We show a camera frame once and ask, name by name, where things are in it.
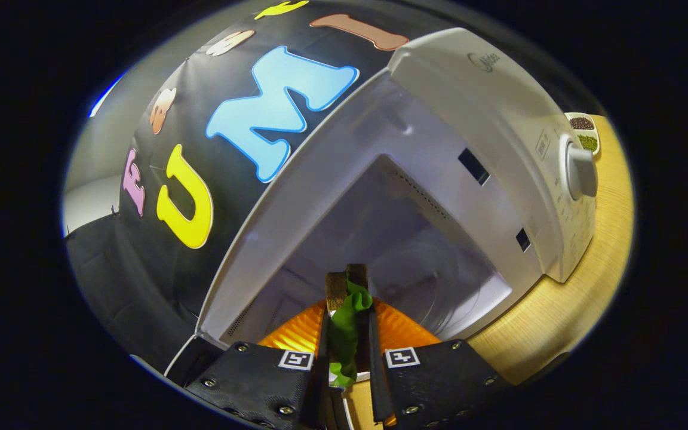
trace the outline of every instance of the yellow letter u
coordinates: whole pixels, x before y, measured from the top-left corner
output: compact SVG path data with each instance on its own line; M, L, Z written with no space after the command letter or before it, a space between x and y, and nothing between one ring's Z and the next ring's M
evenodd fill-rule
M211 231L213 223L213 203L211 193L200 176L182 158L182 145L177 145L169 156L169 163L166 164L166 176L176 176L182 183L185 190L191 194L196 203L196 213L192 220L188 220L174 206L174 202L169 199L169 188L161 186L158 191L158 203L156 212L158 218L164 221L171 231L189 248L196 250L202 247L208 239L208 232Z

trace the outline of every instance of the green beans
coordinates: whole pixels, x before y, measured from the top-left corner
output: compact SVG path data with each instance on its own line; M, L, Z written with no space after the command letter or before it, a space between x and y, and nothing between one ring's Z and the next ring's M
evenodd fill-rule
M593 138L591 136L581 136L581 134L578 134L578 138L580 139L580 143L582 144L583 149L587 149L590 152L594 152L598 147L598 142L596 142L596 138Z

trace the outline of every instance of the wooden table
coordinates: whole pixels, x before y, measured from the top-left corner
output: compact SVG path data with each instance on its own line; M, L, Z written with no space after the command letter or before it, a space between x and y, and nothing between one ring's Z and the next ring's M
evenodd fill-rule
M609 121L593 119L601 151L595 160L595 232L585 255L564 284L544 275L518 304L467 340L513 384L575 348L600 320L625 273L634 233L631 175ZM345 397L355 430L374 428L370 381L356 383Z

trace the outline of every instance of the grain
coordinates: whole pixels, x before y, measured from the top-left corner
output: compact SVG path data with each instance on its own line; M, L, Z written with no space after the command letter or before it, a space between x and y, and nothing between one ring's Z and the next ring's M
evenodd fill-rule
M570 125L573 126L575 130L593 130L594 128L593 121L581 116L571 119Z
M578 135L578 138L580 139L580 143L582 144L583 149L587 149L590 152L594 152L598 147L598 142L594 137Z

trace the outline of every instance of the brown beans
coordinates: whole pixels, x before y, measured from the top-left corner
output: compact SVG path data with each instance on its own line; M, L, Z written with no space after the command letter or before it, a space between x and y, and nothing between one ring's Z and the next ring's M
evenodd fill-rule
M575 130L593 130L593 122L581 116L571 119L570 125L573 126Z

